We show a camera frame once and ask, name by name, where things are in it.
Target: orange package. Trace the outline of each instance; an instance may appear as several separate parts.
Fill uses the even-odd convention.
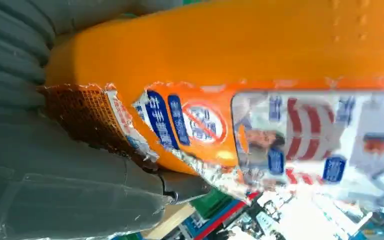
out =
[[[73,138],[237,197],[302,184],[384,206],[384,1],[223,0],[106,22],[53,50],[40,91]]]

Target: green stripe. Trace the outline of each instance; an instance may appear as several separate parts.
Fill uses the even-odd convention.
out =
[[[194,3],[199,3],[199,2],[201,2],[201,0],[183,0],[184,5],[194,4]]]

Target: prohibition sign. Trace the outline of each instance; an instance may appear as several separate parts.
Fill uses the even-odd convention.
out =
[[[222,116],[205,103],[187,103],[182,107],[187,134],[205,144],[219,144],[227,134]]]

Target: wooden surface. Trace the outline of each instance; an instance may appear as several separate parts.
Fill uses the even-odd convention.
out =
[[[194,212],[195,208],[189,203],[168,205],[162,221],[153,229],[142,231],[141,234],[147,240],[160,240]]]

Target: gray fabric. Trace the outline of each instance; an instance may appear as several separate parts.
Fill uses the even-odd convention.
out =
[[[162,217],[160,179],[129,159],[72,141],[38,115],[43,67],[58,34],[122,12],[173,7],[150,0],[0,0],[0,239],[139,231]]]

